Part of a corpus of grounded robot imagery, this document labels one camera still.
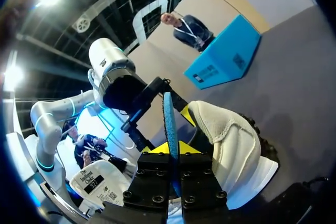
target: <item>blue box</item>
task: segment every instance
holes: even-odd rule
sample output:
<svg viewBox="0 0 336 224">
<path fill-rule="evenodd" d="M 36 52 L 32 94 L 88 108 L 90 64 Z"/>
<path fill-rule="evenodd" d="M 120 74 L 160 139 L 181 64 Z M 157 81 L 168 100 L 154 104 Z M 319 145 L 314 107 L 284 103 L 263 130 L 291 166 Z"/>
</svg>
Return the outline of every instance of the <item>blue box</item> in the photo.
<svg viewBox="0 0 336 224">
<path fill-rule="evenodd" d="M 260 33 L 238 15 L 184 72 L 199 89 L 240 79 L 250 65 Z"/>
</svg>

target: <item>ventilation fan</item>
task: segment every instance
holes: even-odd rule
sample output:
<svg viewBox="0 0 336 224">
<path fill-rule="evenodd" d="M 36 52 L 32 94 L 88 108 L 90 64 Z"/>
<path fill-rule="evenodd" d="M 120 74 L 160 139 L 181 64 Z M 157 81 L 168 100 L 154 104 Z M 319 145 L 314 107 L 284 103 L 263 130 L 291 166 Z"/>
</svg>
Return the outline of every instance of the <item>ventilation fan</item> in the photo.
<svg viewBox="0 0 336 224">
<path fill-rule="evenodd" d="M 76 22 L 76 29 L 78 33 L 86 32 L 90 27 L 90 20 L 87 18 L 80 18 Z"/>
</svg>

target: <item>yellow pad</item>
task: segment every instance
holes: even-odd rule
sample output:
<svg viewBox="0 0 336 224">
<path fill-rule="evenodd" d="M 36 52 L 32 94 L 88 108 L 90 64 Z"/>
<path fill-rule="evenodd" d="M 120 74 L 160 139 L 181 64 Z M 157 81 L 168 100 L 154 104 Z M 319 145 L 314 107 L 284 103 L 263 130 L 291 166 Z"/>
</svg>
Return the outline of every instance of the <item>yellow pad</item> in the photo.
<svg viewBox="0 0 336 224">
<path fill-rule="evenodd" d="M 185 154 L 186 152 L 190 152 L 190 153 L 200 153 L 198 150 L 190 147 L 189 145 L 187 145 L 186 143 L 179 141 L 179 146 L 180 146 L 180 154 Z M 149 153 L 159 153 L 159 152 L 163 152 L 166 154 L 169 154 L 169 146 L 168 146 L 168 142 L 165 142 L 164 144 L 160 145 L 159 147 L 155 148 L 152 151 L 148 151 Z"/>
<path fill-rule="evenodd" d="M 155 148 L 154 150 L 149 151 L 149 153 L 159 153 L 159 152 L 169 154 L 168 142 L 165 142 L 164 144 L 161 144 L 159 147 Z"/>
<path fill-rule="evenodd" d="M 194 123 L 193 119 L 191 118 L 189 111 L 188 111 L 188 105 L 183 108 L 183 110 L 180 112 L 181 115 L 183 115 L 184 118 L 187 119 L 188 122 L 190 122 L 194 127 L 196 127 L 196 124 Z"/>
<path fill-rule="evenodd" d="M 141 152 L 150 152 L 150 151 L 151 151 L 151 149 L 149 149 L 149 147 L 146 146 Z"/>
<path fill-rule="evenodd" d="M 180 146 L 180 154 L 185 154 L 186 152 L 190 153 L 200 153 L 198 150 L 192 148 L 191 146 L 187 145 L 186 143 L 179 141 Z"/>
</svg>

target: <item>person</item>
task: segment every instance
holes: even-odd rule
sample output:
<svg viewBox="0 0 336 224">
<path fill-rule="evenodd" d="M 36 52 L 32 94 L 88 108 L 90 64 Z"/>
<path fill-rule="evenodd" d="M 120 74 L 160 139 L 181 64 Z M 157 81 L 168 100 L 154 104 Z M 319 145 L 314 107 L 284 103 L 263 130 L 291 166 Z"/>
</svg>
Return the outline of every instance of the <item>person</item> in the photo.
<svg viewBox="0 0 336 224">
<path fill-rule="evenodd" d="M 63 132 L 68 132 L 67 134 L 76 145 L 74 156 L 80 169 L 101 159 L 100 155 L 95 155 L 97 153 L 95 150 L 104 150 L 107 147 L 107 143 L 103 139 L 90 134 L 80 135 L 73 121 L 68 121 L 64 124 Z M 112 154 L 109 154 L 109 156 L 109 161 L 115 165 L 118 170 L 124 172 L 127 162 Z"/>
<path fill-rule="evenodd" d="M 215 39 L 214 33 L 192 15 L 176 18 L 173 14 L 164 13 L 161 22 L 174 26 L 174 37 L 199 52 L 203 52 Z"/>
</svg>

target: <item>white shoe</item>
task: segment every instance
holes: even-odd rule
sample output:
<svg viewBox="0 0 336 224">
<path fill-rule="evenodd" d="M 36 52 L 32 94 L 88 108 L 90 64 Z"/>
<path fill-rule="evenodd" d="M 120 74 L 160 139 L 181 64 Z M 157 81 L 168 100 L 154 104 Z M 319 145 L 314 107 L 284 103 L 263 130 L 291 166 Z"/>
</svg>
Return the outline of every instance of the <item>white shoe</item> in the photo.
<svg viewBox="0 0 336 224">
<path fill-rule="evenodd" d="M 239 114 L 203 101 L 193 101 L 188 107 L 214 145 L 212 169 L 227 192 L 228 208 L 243 206 L 267 185 L 278 163 L 260 156 L 259 137 Z"/>
</svg>

